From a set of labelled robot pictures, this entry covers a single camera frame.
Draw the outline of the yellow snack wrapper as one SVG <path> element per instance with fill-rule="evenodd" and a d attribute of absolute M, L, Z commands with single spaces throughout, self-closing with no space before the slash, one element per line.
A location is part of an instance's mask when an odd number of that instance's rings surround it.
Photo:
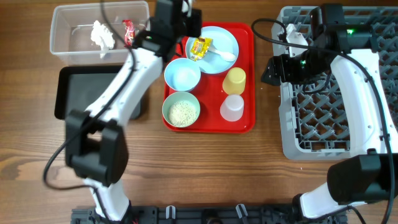
<path fill-rule="evenodd" d="M 190 49 L 189 59 L 193 61 L 202 60 L 206 55 L 208 49 L 211 47 L 213 39 L 207 37 L 196 38 Z"/>

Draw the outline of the red foil wrapper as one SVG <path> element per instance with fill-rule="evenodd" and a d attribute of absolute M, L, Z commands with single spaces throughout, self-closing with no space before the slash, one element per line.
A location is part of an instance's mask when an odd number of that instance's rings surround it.
<path fill-rule="evenodd" d="M 132 20 L 123 20 L 122 24 L 125 27 L 124 46 L 131 47 L 135 38 L 135 27 Z"/>

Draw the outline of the yellow plastic cup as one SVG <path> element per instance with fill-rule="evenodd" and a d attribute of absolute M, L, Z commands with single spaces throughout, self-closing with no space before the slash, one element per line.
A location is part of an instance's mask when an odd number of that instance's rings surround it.
<path fill-rule="evenodd" d="M 246 86 L 246 72 L 239 67 L 230 69 L 223 80 L 223 91 L 228 95 L 241 95 Z"/>

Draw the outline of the light blue bowl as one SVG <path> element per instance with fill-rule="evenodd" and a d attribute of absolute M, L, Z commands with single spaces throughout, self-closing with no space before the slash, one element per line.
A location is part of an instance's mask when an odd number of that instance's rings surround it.
<path fill-rule="evenodd" d="M 171 61 L 165 68 L 164 80 L 175 91 L 191 91 L 201 79 L 201 70 L 192 60 L 178 58 Z"/>

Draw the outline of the light blue plate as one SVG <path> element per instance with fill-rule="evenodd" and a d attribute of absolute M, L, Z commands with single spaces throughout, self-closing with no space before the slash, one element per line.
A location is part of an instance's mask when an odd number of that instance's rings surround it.
<path fill-rule="evenodd" d="M 229 52 L 236 56 L 233 61 L 225 61 L 219 54 L 208 52 L 203 59 L 196 61 L 200 70 L 207 74 L 219 74 L 229 70 L 237 61 L 239 45 L 234 35 L 218 26 L 206 26 L 201 28 L 201 36 L 213 39 L 211 46 L 222 52 Z"/>

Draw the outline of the white plastic spoon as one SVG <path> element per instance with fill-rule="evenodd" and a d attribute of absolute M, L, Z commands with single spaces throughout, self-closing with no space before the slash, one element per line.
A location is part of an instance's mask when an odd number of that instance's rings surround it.
<path fill-rule="evenodd" d="M 234 54 L 232 54 L 231 52 L 223 52 L 214 47 L 209 47 L 208 50 L 210 52 L 218 54 L 223 60 L 225 60 L 227 62 L 233 62 L 237 59 L 237 57 Z"/>

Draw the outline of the pink plastic cup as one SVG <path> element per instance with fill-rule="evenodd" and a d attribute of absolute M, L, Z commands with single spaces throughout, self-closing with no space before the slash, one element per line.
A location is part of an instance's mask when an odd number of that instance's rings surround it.
<path fill-rule="evenodd" d="M 228 95 L 220 107 L 220 115 L 229 122 L 242 118 L 244 100 L 240 95 Z"/>

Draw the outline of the white tissue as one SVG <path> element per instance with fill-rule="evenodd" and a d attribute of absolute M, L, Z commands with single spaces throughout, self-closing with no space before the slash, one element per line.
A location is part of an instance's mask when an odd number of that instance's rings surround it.
<path fill-rule="evenodd" d="M 113 33 L 99 21 L 94 21 L 93 29 L 91 31 L 91 40 L 98 46 L 100 46 L 101 51 L 100 58 L 103 59 L 107 51 L 112 50 L 115 45 L 115 40 L 113 39 Z"/>

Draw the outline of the green bowl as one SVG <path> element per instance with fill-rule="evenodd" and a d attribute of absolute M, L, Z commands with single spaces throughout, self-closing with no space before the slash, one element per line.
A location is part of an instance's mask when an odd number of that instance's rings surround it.
<path fill-rule="evenodd" d="M 200 103 L 186 91 L 172 93 L 164 100 L 162 115 L 169 125 L 175 128 L 191 126 L 200 115 Z"/>

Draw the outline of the white rice pile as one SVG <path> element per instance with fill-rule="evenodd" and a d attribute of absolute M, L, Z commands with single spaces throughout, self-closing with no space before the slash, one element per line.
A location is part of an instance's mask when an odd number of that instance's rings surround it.
<path fill-rule="evenodd" d="M 178 101 L 169 109 L 169 121 L 178 128 L 193 124 L 197 119 L 196 108 L 188 101 Z"/>

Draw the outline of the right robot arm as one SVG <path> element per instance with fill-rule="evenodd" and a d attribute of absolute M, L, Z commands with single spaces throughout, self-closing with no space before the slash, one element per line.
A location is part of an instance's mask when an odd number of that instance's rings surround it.
<path fill-rule="evenodd" d="M 304 86 L 330 71 L 345 107 L 350 155 L 329 168 L 323 185 L 294 197 L 290 219 L 317 222 L 384 200 L 387 222 L 397 197 L 397 130 L 382 87 L 376 33 L 369 24 L 347 22 L 341 4 L 313 9 L 310 25 L 311 42 L 281 25 L 273 43 L 286 53 L 269 59 L 261 80 Z"/>

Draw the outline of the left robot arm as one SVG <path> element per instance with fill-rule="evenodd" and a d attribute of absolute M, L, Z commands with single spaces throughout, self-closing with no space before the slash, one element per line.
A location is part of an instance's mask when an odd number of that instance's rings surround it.
<path fill-rule="evenodd" d="M 65 163 L 95 200 L 95 220 L 123 223 L 131 203 L 121 177 L 128 162 L 124 137 L 132 112 L 146 90 L 159 78 L 185 37 L 201 34 L 201 10 L 192 1 L 157 1 L 149 30 L 140 31 L 128 47 L 129 55 L 101 96 L 84 111 L 65 118 Z"/>

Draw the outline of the grey dishwasher rack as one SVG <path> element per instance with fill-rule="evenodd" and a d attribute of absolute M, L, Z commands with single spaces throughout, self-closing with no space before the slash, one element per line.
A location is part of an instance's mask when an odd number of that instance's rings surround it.
<path fill-rule="evenodd" d="M 382 85 L 394 122 L 397 121 L 397 8 L 345 6 L 348 24 L 369 24 L 377 35 Z M 335 78 L 307 85 L 282 83 L 279 118 L 283 153 L 293 160 L 338 160 L 349 157 L 349 129 Z"/>

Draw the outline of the red serving tray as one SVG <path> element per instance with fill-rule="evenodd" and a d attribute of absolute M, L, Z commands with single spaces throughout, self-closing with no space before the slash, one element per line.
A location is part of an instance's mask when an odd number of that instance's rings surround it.
<path fill-rule="evenodd" d="M 254 34 L 251 28 L 240 22 L 204 22 L 203 27 L 218 26 L 230 31 L 239 45 L 237 61 L 231 68 L 239 67 L 246 72 L 246 86 L 241 94 L 244 100 L 244 111 L 241 119 L 229 122 L 220 115 L 220 107 L 227 97 L 222 83 L 228 71 L 219 74 L 201 72 L 201 80 L 191 91 L 200 103 L 198 119 L 186 128 L 175 128 L 164 124 L 172 131 L 197 133 L 233 133 L 241 134 L 250 131 L 256 122 L 255 71 L 254 71 Z"/>

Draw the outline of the clear plastic bin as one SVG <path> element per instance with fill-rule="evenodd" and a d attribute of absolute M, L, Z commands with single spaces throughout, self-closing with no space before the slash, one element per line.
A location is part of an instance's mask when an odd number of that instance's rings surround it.
<path fill-rule="evenodd" d="M 124 36 L 123 20 L 130 20 L 136 32 L 149 30 L 149 6 L 145 1 L 106 2 L 106 17 L 120 36 Z M 106 25 L 99 3 L 58 6 L 53 12 L 50 30 L 50 52 L 66 65 L 105 65 L 124 63 L 127 50 L 115 40 L 114 48 L 102 51 L 91 40 L 95 21 Z"/>

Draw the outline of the black plastic tray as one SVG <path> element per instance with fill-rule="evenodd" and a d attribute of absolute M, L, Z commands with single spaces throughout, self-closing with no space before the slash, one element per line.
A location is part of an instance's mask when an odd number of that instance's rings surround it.
<path fill-rule="evenodd" d="M 85 110 L 107 89 L 120 65 L 74 66 L 61 69 L 54 115 L 64 120 L 71 110 Z"/>

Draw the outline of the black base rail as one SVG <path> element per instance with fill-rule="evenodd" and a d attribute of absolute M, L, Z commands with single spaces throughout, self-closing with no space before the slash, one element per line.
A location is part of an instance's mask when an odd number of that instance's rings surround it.
<path fill-rule="evenodd" d="M 298 214 L 289 204 L 263 206 L 177 208 L 168 206 L 129 207 L 121 223 L 138 224 L 206 224 L 206 223 L 297 223 L 294 215 Z"/>

